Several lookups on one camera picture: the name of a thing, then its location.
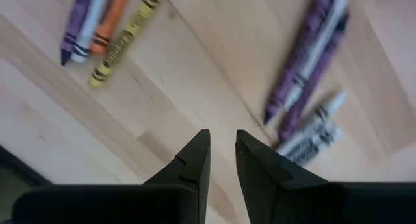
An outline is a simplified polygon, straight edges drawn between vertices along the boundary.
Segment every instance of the crayon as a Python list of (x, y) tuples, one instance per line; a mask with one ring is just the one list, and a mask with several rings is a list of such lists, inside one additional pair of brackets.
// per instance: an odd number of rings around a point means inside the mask
[(308, 52), (307, 60), (304, 66), (302, 66), (300, 71), (294, 76), (294, 85), (288, 91), (284, 104), (286, 111), (292, 107), (292, 105), (298, 100), (300, 94), (302, 94), (303, 88), (309, 80), (313, 70), (316, 68), (317, 63), (319, 62), (326, 45), (331, 39), (338, 22), (345, 14), (347, 4), (348, 0), (334, 0), (334, 4), (319, 32), (319, 36)]
[(137, 13), (133, 16), (126, 28), (110, 44), (103, 62), (94, 70), (88, 80), (92, 87), (99, 88), (103, 86), (103, 83), (112, 73), (115, 65), (120, 61), (124, 52), (135, 39), (135, 36), (142, 31), (160, 2), (161, 0), (142, 0), (139, 3)]
[(73, 48), (71, 56), (72, 60), (83, 63), (88, 58), (94, 32), (106, 5), (107, 0), (91, 0), (83, 28), (81, 29), (77, 37), (77, 42)]
[(304, 138), (311, 137), (317, 129), (328, 122), (329, 118), (333, 116), (343, 105), (346, 98), (345, 92), (339, 92), (332, 98), (325, 101), (318, 106), (309, 117), (304, 126), (296, 130), (293, 135), (278, 147), (278, 152), (286, 155), (292, 151)]
[(312, 72), (309, 81), (307, 81), (304, 91), (302, 92), (299, 100), (291, 107), (291, 109), (286, 114), (283, 119), (283, 123), (279, 129), (278, 136), (279, 140), (285, 142), (291, 137), (293, 131), (295, 130), (297, 124), (299, 123), (300, 116), (304, 110), (309, 98), (311, 97), (315, 87), (321, 80), (322, 76), (325, 74), (328, 69), (328, 64), (330, 63), (332, 57), (337, 51), (341, 40), (345, 36), (346, 25), (348, 23), (348, 14), (345, 14), (343, 18), (338, 23), (337, 28), (335, 29), (334, 34), (331, 37), (330, 42), (325, 48), (325, 51), (319, 60), (317, 67)]
[(304, 63), (305, 52), (311, 46), (326, 15), (330, 11), (333, 0), (314, 0), (311, 9), (305, 19), (304, 25), (301, 28), (299, 39), (296, 43), (294, 53), (289, 58), (287, 65), (283, 71), (283, 76), (277, 86), (274, 88), (272, 95), (268, 101), (265, 118), (263, 123), (266, 125), (278, 112), (283, 105), (289, 88), (293, 85), (294, 74), (299, 70), (299, 67)]
[(304, 139), (285, 157), (299, 166), (306, 166), (320, 152), (333, 145), (342, 135), (343, 132), (340, 128), (328, 122), (312, 137)]
[(123, 14), (126, 2), (127, 0), (109, 0), (107, 12), (101, 17), (94, 39), (92, 40), (91, 52), (97, 54), (105, 53), (120, 17)]
[(60, 45), (60, 64), (62, 66), (65, 66), (67, 61), (71, 58), (73, 46), (75, 45), (78, 33), (83, 26), (89, 4), (90, 0), (75, 0), (73, 2), (65, 36)]

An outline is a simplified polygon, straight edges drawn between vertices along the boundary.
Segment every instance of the wooden floor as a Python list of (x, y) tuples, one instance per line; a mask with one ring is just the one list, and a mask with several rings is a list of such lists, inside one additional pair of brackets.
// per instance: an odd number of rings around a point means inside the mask
[[(416, 180), (415, 1), (351, 0), (348, 35), (313, 97), (348, 92), (334, 118), (344, 136), (307, 169), (329, 180)], [(165, 1), (93, 90), (99, 57), (59, 65), (72, 0), (0, 0), (0, 144), (56, 183), (131, 184), (208, 128), (207, 222), (248, 223), (235, 131), (276, 139), (259, 123), (308, 3)]]

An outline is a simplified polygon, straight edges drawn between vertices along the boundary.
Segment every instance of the crayon wrapper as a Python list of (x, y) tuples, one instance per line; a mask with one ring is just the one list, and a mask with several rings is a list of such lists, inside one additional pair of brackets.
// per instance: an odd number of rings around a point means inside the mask
[(109, 0), (107, 3), (107, 11), (102, 15), (100, 25), (96, 29), (96, 34), (90, 48), (91, 52), (97, 54), (105, 53), (127, 1)]
[(157, 4), (151, 5), (151, 8), (143, 1), (140, 2), (137, 13), (133, 16), (130, 23), (110, 46), (109, 51), (104, 58), (103, 66), (110, 68), (121, 59), (128, 45), (131, 44), (131, 42), (134, 40), (134, 37), (143, 29), (143, 26), (147, 22), (148, 18), (152, 15), (154, 11), (152, 8), (155, 8)]
[(272, 95), (267, 104), (266, 111), (273, 115), (280, 109), (287, 98), (289, 90), (294, 85), (296, 72), (304, 65), (307, 59), (307, 52), (316, 40), (319, 30), (326, 19), (332, 0), (314, 0), (310, 12), (300, 33), (300, 38), (296, 42), (296, 48), (285, 65), (283, 76), (274, 87)]

